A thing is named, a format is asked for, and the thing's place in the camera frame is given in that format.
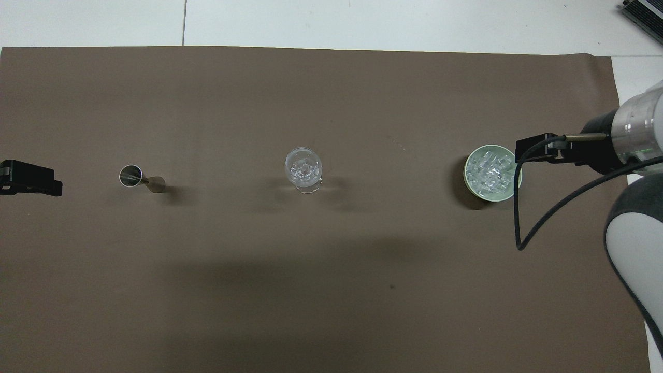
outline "cup of ice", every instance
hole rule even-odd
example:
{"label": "cup of ice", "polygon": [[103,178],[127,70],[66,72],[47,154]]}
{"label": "cup of ice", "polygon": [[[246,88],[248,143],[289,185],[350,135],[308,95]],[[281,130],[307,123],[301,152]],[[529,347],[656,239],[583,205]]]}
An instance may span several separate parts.
{"label": "cup of ice", "polygon": [[[500,145],[477,148],[465,161],[465,185],[475,196],[489,202],[508,200],[513,196],[516,157]],[[518,187],[522,183],[522,171]]]}

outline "black clamp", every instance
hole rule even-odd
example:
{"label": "black clamp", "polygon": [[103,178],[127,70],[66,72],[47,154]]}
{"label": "black clamp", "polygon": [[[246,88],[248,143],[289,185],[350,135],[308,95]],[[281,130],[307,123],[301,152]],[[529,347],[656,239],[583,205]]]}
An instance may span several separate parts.
{"label": "black clamp", "polygon": [[0,163],[0,194],[41,193],[62,196],[62,182],[55,180],[55,171],[30,163],[7,159]]}

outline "black cable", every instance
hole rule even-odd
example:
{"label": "black cable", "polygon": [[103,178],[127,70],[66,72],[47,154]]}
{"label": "black cable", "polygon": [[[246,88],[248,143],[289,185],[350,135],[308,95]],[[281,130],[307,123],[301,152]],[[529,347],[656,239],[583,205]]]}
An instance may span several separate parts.
{"label": "black cable", "polygon": [[589,183],[579,187],[575,191],[573,191],[571,194],[567,195],[564,197],[561,201],[557,202],[555,206],[551,207],[542,217],[539,219],[539,221],[536,222],[536,224],[532,227],[529,233],[527,233],[527,236],[525,236],[525,239],[522,242],[518,242],[518,238],[520,238],[520,231],[516,232],[516,244],[518,247],[518,250],[522,251],[525,249],[525,246],[531,241],[532,237],[536,234],[536,232],[543,226],[543,224],[559,209],[564,207],[565,204],[573,200],[575,197],[583,194],[584,192],[588,191],[589,189],[592,189],[593,187],[596,187],[597,185],[601,185],[605,183],[606,181],[610,181],[614,179],[615,177],[619,177],[621,175],[625,175],[627,173],[631,173],[637,169],[642,169],[647,166],[651,165],[656,165],[658,163],[663,163],[663,157],[656,157],[656,158],[651,158],[647,161],[639,162],[639,163],[634,163],[632,165],[627,165],[624,166],[620,169],[614,170],[611,173],[608,173],[606,175],[603,175],[602,177],[599,177],[598,179],[595,179],[593,181],[590,181]]}
{"label": "black cable", "polygon": [[546,146],[547,144],[550,143],[554,143],[555,141],[565,141],[565,140],[566,140],[565,135],[553,136],[545,140],[541,140],[536,144],[532,145],[529,149],[527,149],[522,154],[522,156],[520,156],[518,162],[516,162],[516,171],[513,179],[513,228],[514,231],[516,232],[516,247],[518,247],[518,250],[522,250],[520,249],[520,212],[518,211],[518,182],[520,181],[520,169],[522,168],[522,164],[528,162],[529,161],[528,157],[530,156],[530,154],[538,150],[540,147]]}

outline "glass base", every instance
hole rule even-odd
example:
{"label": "glass base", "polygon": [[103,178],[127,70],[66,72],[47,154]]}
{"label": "glass base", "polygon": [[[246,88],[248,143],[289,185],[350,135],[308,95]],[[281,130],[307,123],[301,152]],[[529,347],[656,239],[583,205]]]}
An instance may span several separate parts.
{"label": "glass base", "polygon": [[297,190],[299,190],[301,193],[311,194],[313,192],[316,192],[318,189],[320,189],[321,184],[322,184],[322,179],[318,180],[317,183],[315,183],[315,184],[313,184],[309,187],[308,186],[303,187],[303,186],[296,186],[295,185],[295,188],[297,188]]}

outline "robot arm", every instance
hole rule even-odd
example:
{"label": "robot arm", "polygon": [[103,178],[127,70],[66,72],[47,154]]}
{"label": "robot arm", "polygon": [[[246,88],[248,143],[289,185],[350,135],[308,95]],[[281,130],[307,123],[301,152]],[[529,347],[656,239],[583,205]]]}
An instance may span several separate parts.
{"label": "robot arm", "polygon": [[577,195],[631,171],[645,176],[629,185],[612,207],[604,232],[605,248],[663,356],[663,81],[619,109],[592,119],[579,135],[529,137],[516,142],[515,153],[519,167],[530,161],[575,163],[604,174],[555,205],[522,244],[514,188],[519,250],[555,211]]}

